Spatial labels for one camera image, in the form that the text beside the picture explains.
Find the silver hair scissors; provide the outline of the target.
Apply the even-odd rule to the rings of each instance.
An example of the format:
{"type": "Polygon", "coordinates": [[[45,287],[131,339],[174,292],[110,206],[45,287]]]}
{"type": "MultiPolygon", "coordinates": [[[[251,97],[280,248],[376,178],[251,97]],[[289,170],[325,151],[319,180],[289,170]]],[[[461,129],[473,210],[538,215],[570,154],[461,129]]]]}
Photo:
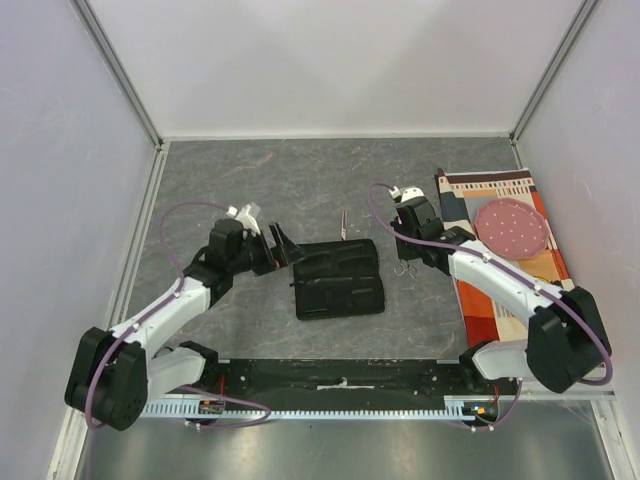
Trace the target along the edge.
{"type": "Polygon", "coordinates": [[[393,269],[394,274],[398,277],[408,275],[414,278],[417,275],[417,268],[407,260],[400,260],[393,269]]]}

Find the black zip tool case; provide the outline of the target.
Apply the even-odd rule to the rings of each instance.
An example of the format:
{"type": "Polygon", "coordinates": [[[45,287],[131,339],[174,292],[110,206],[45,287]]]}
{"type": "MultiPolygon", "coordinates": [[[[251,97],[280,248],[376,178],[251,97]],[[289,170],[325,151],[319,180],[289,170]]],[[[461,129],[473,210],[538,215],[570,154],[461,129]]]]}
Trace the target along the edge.
{"type": "Polygon", "coordinates": [[[385,311],[379,254],[370,239],[307,243],[293,266],[300,321],[376,315],[385,311]]]}

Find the silver thinning scissors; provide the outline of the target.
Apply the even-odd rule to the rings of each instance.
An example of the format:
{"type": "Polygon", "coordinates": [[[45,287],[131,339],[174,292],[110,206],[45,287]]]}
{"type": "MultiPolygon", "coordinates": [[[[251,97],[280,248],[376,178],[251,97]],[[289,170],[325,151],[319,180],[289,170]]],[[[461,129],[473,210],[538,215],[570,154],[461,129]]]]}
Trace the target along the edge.
{"type": "Polygon", "coordinates": [[[340,223],[340,239],[341,241],[346,241],[348,239],[348,212],[347,210],[343,210],[341,214],[341,223],[340,223]]]}

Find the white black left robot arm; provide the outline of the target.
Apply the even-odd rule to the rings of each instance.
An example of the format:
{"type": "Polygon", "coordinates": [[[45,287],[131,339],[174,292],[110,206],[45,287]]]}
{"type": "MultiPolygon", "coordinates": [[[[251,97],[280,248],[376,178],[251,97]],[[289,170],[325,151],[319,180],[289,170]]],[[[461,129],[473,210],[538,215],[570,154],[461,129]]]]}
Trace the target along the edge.
{"type": "Polygon", "coordinates": [[[246,221],[217,221],[207,245],[164,294],[111,329],[92,327],[82,335],[64,401],[84,414],[88,427],[123,431],[149,401],[166,393],[183,386],[198,393],[216,388],[220,371],[215,351],[188,342],[168,354],[158,352],[178,330],[221,300],[236,276],[266,275],[303,259],[302,247],[279,224],[269,229],[273,246],[246,221]]]}

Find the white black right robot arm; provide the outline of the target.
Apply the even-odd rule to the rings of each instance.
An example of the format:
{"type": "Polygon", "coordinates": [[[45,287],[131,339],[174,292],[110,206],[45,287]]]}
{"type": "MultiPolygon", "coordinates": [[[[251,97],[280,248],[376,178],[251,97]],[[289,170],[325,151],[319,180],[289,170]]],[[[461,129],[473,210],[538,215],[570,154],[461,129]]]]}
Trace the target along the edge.
{"type": "Polygon", "coordinates": [[[611,346],[587,290],[544,283],[493,255],[467,230],[445,228],[419,189],[390,194],[396,208],[390,230],[401,260],[420,260],[475,287],[527,330],[523,340],[484,341],[462,355],[457,377],[465,391],[481,393],[507,377],[533,378],[555,393],[611,381],[611,346]],[[599,366],[605,373],[595,380],[590,374],[599,366]]]}

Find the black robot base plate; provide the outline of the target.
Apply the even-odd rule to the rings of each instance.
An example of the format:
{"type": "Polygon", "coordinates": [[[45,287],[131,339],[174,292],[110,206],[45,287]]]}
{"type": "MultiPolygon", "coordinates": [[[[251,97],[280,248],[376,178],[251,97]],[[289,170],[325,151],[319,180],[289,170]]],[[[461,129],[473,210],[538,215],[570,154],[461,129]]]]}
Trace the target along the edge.
{"type": "Polygon", "coordinates": [[[195,386],[232,397],[277,389],[311,392],[354,387],[364,390],[417,391],[428,396],[506,396],[514,379],[485,380],[457,362],[430,359],[230,359],[207,366],[195,386]]]}

